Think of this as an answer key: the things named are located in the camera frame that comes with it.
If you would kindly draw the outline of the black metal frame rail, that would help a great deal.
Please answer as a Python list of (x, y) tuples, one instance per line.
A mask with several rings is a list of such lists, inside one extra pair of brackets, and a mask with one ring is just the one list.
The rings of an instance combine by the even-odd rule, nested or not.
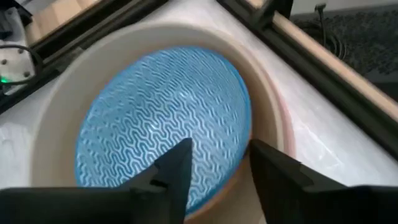
[(93, 6), (33, 44), (31, 49), (43, 60), (39, 76), (11, 96), (0, 97), (0, 114), (42, 88), (72, 62), (79, 49), (87, 49), (100, 38), (134, 24), (170, 0), (99, 0)]
[(269, 0), (260, 7), (249, 0), (216, 1), (398, 160), (398, 122), (273, 23), (276, 13), (288, 19), (292, 0)]

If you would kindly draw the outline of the white screwed base plate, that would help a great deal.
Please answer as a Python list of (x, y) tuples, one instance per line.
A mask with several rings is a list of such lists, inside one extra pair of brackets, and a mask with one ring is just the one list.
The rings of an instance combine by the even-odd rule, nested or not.
[[(21, 45), (26, 46), (25, 34), (14, 31), (12, 35), (0, 40), (0, 46)], [(22, 82), (35, 77), (35, 66), (31, 54), (23, 49), (0, 49), (0, 82)], [(26, 85), (2, 86), (5, 95), (12, 95)]]

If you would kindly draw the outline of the wooden edge strip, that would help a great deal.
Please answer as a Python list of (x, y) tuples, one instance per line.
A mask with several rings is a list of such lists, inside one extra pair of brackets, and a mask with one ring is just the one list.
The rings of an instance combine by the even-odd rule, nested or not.
[(337, 73), (344, 81), (358, 90), (367, 100), (376, 105), (377, 108), (385, 112), (394, 121), (398, 122), (398, 103), (392, 98), (377, 89), (359, 73), (327, 51), (326, 48), (322, 47), (284, 16), (276, 13), (272, 21), (277, 28), (293, 38), (294, 41), (308, 50), (310, 54), (319, 59), (322, 64), (332, 69), (332, 71)]

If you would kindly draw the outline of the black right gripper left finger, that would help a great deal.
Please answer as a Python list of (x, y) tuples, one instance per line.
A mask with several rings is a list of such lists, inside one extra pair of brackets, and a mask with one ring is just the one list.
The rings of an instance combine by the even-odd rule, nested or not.
[(193, 141), (185, 138), (118, 187), (0, 190), (0, 224), (183, 224)]

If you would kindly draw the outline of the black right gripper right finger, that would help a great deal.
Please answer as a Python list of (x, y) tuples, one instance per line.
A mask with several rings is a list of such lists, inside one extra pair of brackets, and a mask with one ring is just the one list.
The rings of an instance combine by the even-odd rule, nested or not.
[(267, 224), (398, 224), (398, 187), (348, 187), (261, 140), (249, 148)]

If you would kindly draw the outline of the wooden board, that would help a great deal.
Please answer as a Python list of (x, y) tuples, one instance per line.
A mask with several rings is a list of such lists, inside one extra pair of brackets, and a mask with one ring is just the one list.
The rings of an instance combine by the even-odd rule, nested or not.
[(101, 0), (56, 0), (32, 16), (25, 27), (28, 46), (48, 37)]

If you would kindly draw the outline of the blue wave-patterned bowl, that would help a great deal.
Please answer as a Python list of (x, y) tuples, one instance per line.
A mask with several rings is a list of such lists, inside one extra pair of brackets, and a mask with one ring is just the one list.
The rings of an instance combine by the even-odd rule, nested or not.
[(92, 102), (76, 140), (76, 182), (117, 187), (192, 138), (191, 214), (234, 174), (251, 126), (248, 90), (226, 57), (197, 46), (157, 50), (118, 72)]

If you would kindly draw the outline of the pale pink bowl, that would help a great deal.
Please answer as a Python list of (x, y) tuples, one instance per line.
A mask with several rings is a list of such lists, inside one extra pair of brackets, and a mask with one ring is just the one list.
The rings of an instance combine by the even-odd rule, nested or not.
[[(34, 141), (33, 187), (82, 187), (75, 178), (76, 140), (92, 102), (109, 81), (141, 57), (161, 49), (197, 46), (226, 57), (241, 75), (251, 100), (251, 139), (294, 154), (290, 117), (269, 76), (249, 51), (220, 31), (176, 22), (142, 23), (99, 40), (56, 82)], [(256, 195), (249, 148), (222, 189), (186, 224), (266, 224)]]

